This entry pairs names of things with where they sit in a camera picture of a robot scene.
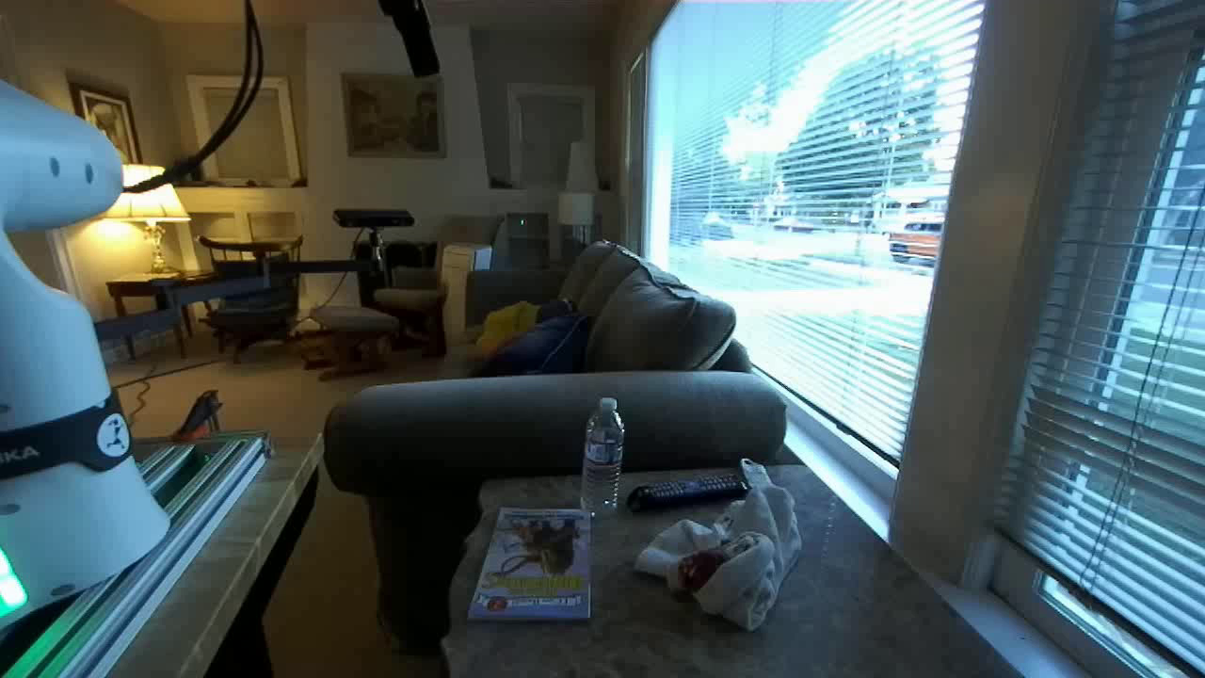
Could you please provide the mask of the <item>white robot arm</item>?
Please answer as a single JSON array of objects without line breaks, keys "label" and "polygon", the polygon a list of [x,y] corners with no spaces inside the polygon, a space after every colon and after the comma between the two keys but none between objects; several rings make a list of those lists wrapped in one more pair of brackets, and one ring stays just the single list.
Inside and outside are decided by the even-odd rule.
[{"label": "white robot arm", "polygon": [[95,220],[115,197],[120,157],[97,128],[0,85],[5,624],[124,574],[168,531],[130,461],[91,314],[10,245],[23,230]]}]

